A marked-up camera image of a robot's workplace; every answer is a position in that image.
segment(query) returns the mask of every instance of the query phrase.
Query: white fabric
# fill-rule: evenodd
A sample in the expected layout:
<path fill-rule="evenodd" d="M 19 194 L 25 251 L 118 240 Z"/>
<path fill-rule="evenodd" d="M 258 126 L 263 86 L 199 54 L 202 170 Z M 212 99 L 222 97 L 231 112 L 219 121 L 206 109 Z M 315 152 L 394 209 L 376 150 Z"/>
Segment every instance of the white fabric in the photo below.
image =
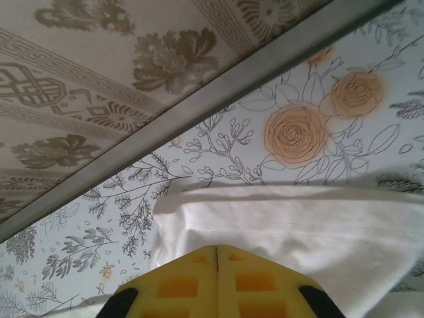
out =
<path fill-rule="evenodd" d="M 154 220 L 160 235 L 150 269 L 231 244 L 317 280 L 349 318 L 372 309 L 424 250 L 424 197 L 388 191 L 199 189 L 159 201 Z"/>

